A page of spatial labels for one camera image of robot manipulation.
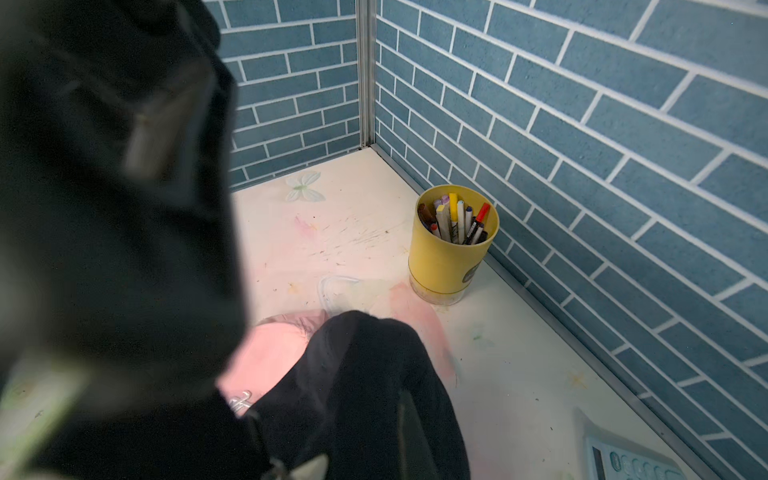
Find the pink baseball cap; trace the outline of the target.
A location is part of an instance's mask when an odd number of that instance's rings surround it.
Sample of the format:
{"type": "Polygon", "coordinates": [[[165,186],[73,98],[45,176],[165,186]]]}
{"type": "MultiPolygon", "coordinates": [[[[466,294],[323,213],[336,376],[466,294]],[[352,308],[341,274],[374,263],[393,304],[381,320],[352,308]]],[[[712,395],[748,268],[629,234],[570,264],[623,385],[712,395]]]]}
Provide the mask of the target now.
{"type": "Polygon", "coordinates": [[[328,319],[324,310],[309,310],[275,315],[250,328],[217,380],[235,415],[244,415],[277,385],[328,319]]]}

